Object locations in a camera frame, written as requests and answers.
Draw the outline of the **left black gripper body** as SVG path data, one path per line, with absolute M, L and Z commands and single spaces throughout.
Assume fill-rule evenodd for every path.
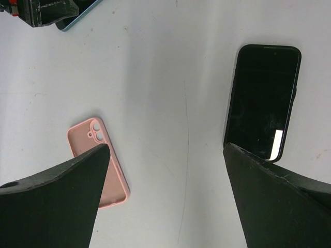
M 7 12 L 14 17 L 28 14 L 28 6 L 24 0 L 1 0 L 1 12 Z

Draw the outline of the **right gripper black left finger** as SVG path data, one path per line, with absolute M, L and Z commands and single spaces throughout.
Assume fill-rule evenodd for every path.
M 89 247 L 110 149 L 1 186 L 1 247 Z

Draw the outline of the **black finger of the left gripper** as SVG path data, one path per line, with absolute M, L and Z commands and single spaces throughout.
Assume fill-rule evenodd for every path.
M 70 0 L 19 1 L 19 18 L 31 27 L 49 26 L 78 14 L 78 5 Z

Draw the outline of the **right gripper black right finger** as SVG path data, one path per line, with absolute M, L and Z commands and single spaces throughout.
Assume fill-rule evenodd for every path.
M 223 155 L 248 247 L 330 247 L 330 184 L 231 143 Z

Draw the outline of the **pink phone case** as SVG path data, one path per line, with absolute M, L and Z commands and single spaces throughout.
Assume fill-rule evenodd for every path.
M 129 186 L 103 121 L 98 117 L 93 117 L 71 127 L 67 131 L 67 140 L 74 157 L 87 152 L 97 145 L 108 145 L 110 161 L 99 208 L 124 203 L 130 196 Z

